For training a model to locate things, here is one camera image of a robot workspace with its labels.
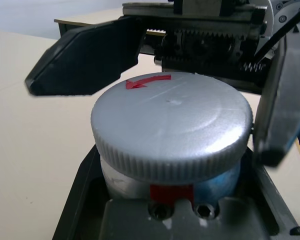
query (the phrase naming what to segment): jar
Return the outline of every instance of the jar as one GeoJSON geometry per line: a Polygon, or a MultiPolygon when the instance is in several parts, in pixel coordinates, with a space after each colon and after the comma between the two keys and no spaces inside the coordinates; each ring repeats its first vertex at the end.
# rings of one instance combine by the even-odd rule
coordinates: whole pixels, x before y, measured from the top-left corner
{"type": "Polygon", "coordinates": [[[159,72],[111,87],[91,126],[112,198],[216,205],[230,196],[252,127],[242,94],[215,78],[159,72]]]}

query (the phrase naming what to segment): table surface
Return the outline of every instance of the table surface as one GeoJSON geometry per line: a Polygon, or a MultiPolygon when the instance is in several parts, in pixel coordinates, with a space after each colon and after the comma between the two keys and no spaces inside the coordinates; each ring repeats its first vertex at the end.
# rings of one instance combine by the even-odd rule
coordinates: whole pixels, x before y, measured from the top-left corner
{"type": "MultiPolygon", "coordinates": [[[[78,167],[94,145],[91,110],[110,87],[93,96],[29,95],[24,79],[54,42],[0,32],[0,239],[52,239],[78,167]]],[[[139,64],[112,85],[160,72],[153,62],[152,56],[140,54],[139,64]]],[[[243,95],[255,115],[260,97],[243,95]]],[[[268,172],[300,224],[297,146],[278,169],[268,172]]]]}
{"type": "Polygon", "coordinates": [[[120,18],[123,15],[122,7],[104,11],[96,11],[88,14],[62,17],[54,20],[59,24],[70,24],[77,26],[88,26],[92,24],[100,24],[120,18]]]}

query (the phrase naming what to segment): silver jar lid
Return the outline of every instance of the silver jar lid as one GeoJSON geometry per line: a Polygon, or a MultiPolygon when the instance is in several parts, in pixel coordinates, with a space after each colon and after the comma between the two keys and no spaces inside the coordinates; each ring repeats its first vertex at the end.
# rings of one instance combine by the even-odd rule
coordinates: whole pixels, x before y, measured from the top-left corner
{"type": "Polygon", "coordinates": [[[246,151],[252,120],[236,89],[185,72],[120,82],[91,113],[96,147],[111,167],[164,185],[204,181],[232,168],[246,151]]]}

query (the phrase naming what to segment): red tape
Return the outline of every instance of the red tape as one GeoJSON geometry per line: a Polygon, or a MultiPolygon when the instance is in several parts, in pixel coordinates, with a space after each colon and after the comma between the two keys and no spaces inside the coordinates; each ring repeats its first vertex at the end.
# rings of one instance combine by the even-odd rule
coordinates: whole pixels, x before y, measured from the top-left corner
{"type": "Polygon", "coordinates": [[[152,76],[140,79],[138,81],[125,81],[125,88],[126,89],[138,89],[138,88],[145,88],[147,83],[151,83],[158,80],[171,80],[171,75],[160,75],[160,76],[152,76]]]}
{"type": "Polygon", "coordinates": [[[189,199],[194,204],[194,186],[158,186],[150,185],[150,197],[157,203],[174,206],[178,199],[189,199]]]}

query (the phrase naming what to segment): red arrow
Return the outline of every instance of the red arrow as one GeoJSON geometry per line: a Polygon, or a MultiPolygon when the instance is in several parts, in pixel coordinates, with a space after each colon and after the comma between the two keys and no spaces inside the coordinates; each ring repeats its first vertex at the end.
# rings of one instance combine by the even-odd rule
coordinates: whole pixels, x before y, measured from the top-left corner
{"type": "Polygon", "coordinates": [[[147,83],[151,83],[157,80],[171,80],[171,75],[161,75],[161,76],[152,76],[144,79],[140,79],[138,81],[125,81],[125,88],[126,89],[138,89],[138,88],[145,88],[147,83]]]}

